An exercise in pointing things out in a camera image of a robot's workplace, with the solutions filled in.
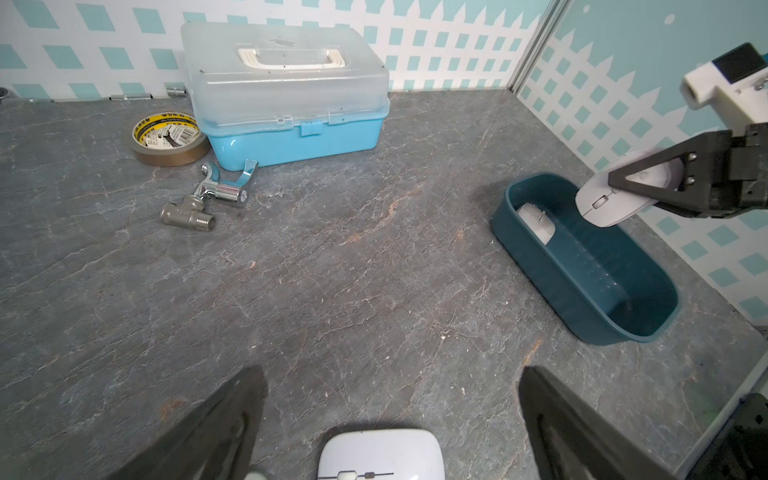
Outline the teal storage box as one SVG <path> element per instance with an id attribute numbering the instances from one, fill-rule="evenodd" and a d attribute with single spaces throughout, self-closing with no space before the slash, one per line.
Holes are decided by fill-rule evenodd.
<path id="1" fill-rule="evenodd" d="M 681 305 L 667 272 L 621 227 L 596 227 L 579 214 L 576 186 L 554 173 L 511 183 L 491 229 L 565 326 L 587 344 L 649 343 Z M 543 245 L 517 210 L 544 210 L 556 232 Z"/>

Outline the metal tap fitting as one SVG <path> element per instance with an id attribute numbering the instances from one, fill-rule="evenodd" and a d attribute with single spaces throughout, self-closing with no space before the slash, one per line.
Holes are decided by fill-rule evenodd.
<path id="1" fill-rule="evenodd" d="M 257 167 L 256 161 L 247 160 L 240 177 L 236 181 L 228 181 L 220 177 L 220 169 L 214 163 L 204 163 L 201 171 L 205 178 L 180 203 L 168 203 L 163 207 L 160 215 L 162 223 L 202 232 L 212 231 L 216 219 L 205 212 L 205 202 L 215 199 L 236 206 L 245 205 L 249 198 L 247 186 Z"/>

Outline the white mouse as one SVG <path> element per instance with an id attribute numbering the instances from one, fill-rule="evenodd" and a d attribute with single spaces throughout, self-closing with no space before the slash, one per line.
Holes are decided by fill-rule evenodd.
<path id="1" fill-rule="evenodd" d="M 556 226 L 544 210 L 534 204 L 525 203 L 517 210 L 517 214 L 543 245 L 551 241 Z"/>
<path id="2" fill-rule="evenodd" d="M 607 228 L 656 204 L 656 200 L 611 187 L 608 177 L 613 170 L 660 151 L 660 148 L 629 151 L 604 171 L 595 174 L 576 194 L 576 207 L 581 216 L 597 227 Z M 679 158 L 629 176 L 629 179 L 636 183 L 666 189 L 677 187 L 682 178 L 683 163 Z"/>
<path id="3" fill-rule="evenodd" d="M 342 433 L 324 446 L 319 479 L 438 479 L 445 467 L 436 437 L 423 429 Z"/>

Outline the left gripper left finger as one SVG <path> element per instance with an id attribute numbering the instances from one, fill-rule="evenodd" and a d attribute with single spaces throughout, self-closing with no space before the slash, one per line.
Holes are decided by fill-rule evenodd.
<path id="1" fill-rule="evenodd" d="M 243 368 L 110 479 L 245 479 L 268 395 L 264 371 Z"/>

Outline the blue box clear lid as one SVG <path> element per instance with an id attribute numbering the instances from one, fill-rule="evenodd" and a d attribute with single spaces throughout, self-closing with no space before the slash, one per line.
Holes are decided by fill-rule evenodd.
<path id="1" fill-rule="evenodd" d="M 180 32 L 194 116 L 222 169 L 376 147 L 389 71 L 356 31 L 208 22 Z"/>

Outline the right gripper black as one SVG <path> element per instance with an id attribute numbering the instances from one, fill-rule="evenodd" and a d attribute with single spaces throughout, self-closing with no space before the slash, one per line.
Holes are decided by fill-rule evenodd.
<path id="1" fill-rule="evenodd" d="M 740 210 L 767 209 L 767 124 L 750 124 L 742 136 L 729 130 L 697 135 L 608 174 L 608 184 L 686 218 L 728 218 Z"/>

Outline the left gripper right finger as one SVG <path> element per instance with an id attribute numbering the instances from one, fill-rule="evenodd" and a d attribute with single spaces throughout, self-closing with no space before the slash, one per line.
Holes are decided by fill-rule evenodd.
<path id="1" fill-rule="evenodd" d="M 546 368 L 524 368 L 518 396 L 541 479 L 674 477 Z"/>

